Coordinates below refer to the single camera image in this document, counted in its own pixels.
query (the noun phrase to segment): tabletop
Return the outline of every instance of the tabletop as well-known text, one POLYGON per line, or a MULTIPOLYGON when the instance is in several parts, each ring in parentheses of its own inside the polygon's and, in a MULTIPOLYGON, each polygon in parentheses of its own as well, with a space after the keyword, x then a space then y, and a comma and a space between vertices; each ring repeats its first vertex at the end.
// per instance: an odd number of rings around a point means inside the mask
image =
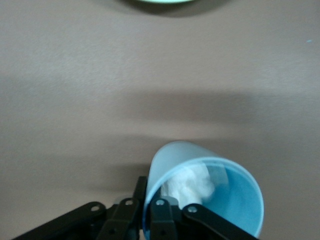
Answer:
POLYGON ((0 239, 110 207, 156 151, 231 159, 262 240, 320 236, 320 1, 2 0, 0 239))

